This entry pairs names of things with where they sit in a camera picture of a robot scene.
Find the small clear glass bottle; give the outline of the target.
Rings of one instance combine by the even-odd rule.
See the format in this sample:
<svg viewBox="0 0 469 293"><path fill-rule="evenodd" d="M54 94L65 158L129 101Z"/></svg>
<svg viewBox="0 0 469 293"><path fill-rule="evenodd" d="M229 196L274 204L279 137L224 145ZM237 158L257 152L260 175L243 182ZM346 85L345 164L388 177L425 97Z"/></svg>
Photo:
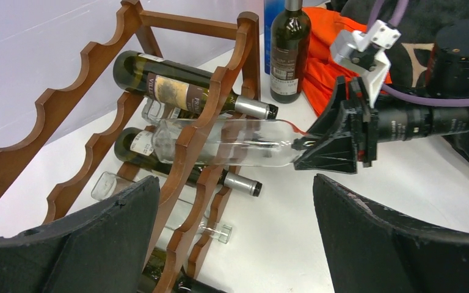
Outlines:
<svg viewBox="0 0 469 293"><path fill-rule="evenodd" d="M286 120L220 119L199 150L196 165L284 167L315 138Z"/></svg>

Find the clear square bottle black cap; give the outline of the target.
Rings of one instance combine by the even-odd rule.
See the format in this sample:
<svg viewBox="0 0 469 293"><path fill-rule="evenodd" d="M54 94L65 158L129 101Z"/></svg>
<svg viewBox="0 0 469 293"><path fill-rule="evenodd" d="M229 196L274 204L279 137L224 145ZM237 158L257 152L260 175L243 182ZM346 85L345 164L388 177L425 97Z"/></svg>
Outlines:
<svg viewBox="0 0 469 293"><path fill-rule="evenodd" d="M147 99L142 109L141 116L150 125L158 125L159 121L162 119L198 119L200 115L177 107L166 106L164 103L152 99Z"/></svg>

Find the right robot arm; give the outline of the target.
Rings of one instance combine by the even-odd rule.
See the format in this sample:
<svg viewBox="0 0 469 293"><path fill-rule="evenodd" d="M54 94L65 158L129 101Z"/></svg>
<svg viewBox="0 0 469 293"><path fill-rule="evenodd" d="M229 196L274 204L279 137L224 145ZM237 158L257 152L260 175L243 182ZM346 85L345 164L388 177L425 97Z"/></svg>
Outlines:
<svg viewBox="0 0 469 293"><path fill-rule="evenodd" d="M358 51L362 34L343 31L331 49L360 76L337 77L321 116L296 139L296 170L354 174L370 167L383 142L443 136L469 160L469 19L438 31L424 87L371 84L371 53Z"/></svg>

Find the dark wine bottle brown label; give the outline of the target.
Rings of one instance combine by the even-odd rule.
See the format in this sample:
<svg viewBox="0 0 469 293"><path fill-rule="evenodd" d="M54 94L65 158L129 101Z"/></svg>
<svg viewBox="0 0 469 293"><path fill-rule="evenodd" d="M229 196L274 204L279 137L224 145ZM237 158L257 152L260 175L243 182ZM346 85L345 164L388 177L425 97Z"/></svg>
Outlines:
<svg viewBox="0 0 469 293"><path fill-rule="evenodd" d="M123 90L201 114L209 98L213 74L158 56L121 52L113 65L115 83Z"/></svg>

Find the blue square glass bottle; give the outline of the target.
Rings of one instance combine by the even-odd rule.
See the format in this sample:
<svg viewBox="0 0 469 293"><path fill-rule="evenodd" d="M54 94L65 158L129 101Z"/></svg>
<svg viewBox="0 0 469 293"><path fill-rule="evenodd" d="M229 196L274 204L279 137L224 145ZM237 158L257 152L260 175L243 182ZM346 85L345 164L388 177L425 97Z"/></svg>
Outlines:
<svg viewBox="0 0 469 293"><path fill-rule="evenodd" d="M280 1L264 0L264 72L270 73L271 54L271 27L278 14Z"/></svg>

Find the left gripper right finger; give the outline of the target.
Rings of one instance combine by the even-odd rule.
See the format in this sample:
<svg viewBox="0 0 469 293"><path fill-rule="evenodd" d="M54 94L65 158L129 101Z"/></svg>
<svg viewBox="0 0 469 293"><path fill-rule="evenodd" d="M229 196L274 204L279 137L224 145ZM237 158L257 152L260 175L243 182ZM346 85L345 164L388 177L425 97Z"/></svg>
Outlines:
<svg viewBox="0 0 469 293"><path fill-rule="evenodd" d="M469 233L388 208L322 174L313 202L335 292L469 292Z"/></svg>

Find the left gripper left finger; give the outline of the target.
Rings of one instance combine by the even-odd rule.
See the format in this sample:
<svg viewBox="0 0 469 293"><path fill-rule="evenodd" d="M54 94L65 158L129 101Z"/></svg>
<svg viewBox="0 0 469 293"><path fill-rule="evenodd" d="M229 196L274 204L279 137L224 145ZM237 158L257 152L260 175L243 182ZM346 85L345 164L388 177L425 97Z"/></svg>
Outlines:
<svg viewBox="0 0 469 293"><path fill-rule="evenodd" d="M0 292L136 292L158 211L149 176L51 223L0 237Z"/></svg>

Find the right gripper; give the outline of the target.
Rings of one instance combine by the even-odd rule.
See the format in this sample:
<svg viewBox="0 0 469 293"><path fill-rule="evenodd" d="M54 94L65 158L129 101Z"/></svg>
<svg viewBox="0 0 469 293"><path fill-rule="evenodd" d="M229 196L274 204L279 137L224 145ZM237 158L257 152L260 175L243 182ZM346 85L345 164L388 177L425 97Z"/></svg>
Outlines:
<svg viewBox="0 0 469 293"><path fill-rule="evenodd" d="M357 160L364 168L371 167L377 159L379 138L378 111L369 105L369 95L361 77L351 79L349 100L356 114L351 118L344 109L347 100L347 81L344 76L335 79L335 85L327 107L301 138L294 139L291 148L300 151L294 160L295 170L319 170L356 174Z"/></svg>

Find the dark wine bottle silver neck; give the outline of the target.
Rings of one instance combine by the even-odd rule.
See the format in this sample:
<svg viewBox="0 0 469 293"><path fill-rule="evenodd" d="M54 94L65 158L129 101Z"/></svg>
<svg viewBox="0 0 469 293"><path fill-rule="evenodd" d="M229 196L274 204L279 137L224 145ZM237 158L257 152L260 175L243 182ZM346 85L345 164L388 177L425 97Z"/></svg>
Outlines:
<svg viewBox="0 0 469 293"><path fill-rule="evenodd" d="M310 44L311 20L302 10L302 0L287 0L271 26L271 97L293 103L302 92Z"/></svg>

